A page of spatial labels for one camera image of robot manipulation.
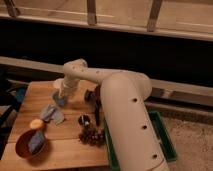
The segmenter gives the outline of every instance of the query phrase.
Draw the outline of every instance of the bowl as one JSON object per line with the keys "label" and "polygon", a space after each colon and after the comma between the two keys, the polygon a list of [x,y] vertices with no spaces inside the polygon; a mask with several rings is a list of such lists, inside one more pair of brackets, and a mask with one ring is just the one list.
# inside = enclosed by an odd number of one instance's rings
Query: bowl
{"label": "bowl", "polygon": [[45,141],[44,141],[44,143],[42,144],[42,146],[40,147],[40,149],[36,153],[32,154],[29,151],[28,143],[31,140],[32,136],[35,135],[36,131],[37,130],[29,130],[29,131],[23,133],[19,137],[19,139],[18,139],[18,141],[16,143],[16,147],[15,147],[16,154],[19,157],[25,158],[25,159],[30,159],[30,158],[36,156],[37,154],[39,154],[43,150],[43,147],[45,145]]}

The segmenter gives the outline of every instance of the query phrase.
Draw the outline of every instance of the blue cloth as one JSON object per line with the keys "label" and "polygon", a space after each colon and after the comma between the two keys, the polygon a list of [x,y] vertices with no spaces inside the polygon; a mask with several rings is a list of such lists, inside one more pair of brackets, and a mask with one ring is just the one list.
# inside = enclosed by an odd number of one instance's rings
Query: blue cloth
{"label": "blue cloth", "polygon": [[36,133],[32,136],[28,143],[28,148],[31,154],[37,153],[41,147],[43,146],[45,142],[45,136],[43,131],[38,130]]}
{"label": "blue cloth", "polygon": [[64,121],[63,113],[54,105],[46,106],[40,113],[40,119],[45,122],[53,120],[56,125]]}

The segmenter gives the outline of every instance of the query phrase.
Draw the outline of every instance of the wooden table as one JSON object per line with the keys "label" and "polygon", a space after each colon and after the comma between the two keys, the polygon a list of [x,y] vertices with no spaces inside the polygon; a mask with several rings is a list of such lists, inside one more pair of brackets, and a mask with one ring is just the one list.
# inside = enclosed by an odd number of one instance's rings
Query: wooden table
{"label": "wooden table", "polygon": [[0,162],[0,170],[51,170],[108,165],[105,145],[84,145],[78,139],[81,132],[79,116],[89,114],[92,122],[95,122],[93,108],[84,102],[86,89],[94,90],[96,86],[88,81],[80,81],[76,95],[69,98],[68,103],[60,108],[66,120],[58,126],[52,121],[47,124],[47,144],[44,150],[30,160],[20,158],[16,154],[16,142],[22,133],[29,130],[30,121],[38,118],[45,106],[55,104],[52,99],[55,92],[52,83],[30,83]]}

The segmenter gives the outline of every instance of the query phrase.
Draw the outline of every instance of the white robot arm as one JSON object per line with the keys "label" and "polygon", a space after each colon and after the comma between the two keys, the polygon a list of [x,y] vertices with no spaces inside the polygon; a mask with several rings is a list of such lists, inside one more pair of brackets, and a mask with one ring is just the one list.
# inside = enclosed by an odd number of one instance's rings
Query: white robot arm
{"label": "white robot arm", "polygon": [[83,59],[64,65],[59,96],[76,90],[78,81],[101,84],[101,102],[121,171],[168,171],[144,100],[152,86],[142,73],[88,68]]}

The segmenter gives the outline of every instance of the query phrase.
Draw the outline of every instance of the green crate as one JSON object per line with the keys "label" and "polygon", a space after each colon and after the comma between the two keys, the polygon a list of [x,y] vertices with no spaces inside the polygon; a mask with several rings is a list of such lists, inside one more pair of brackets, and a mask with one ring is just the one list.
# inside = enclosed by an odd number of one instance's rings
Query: green crate
{"label": "green crate", "polygon": [[[159,139],[160,146],[166,158],[166,161],[171,162],[171,161],[177,160],[177,153],[173,147],[172,141],[169,137],[166,127],[161,119],[160,113],[157,111],[149,111],[148,113],[149,113],[149,117],[152,122],[153,128],[155,130],[156,136]],[[120,170],[119,163],[114,151],[112,139],[111,139],[106,122],[105,122],[104,129],[105,129],[105,137],[106,137],[110,168],[112,171],[119,171]]]}

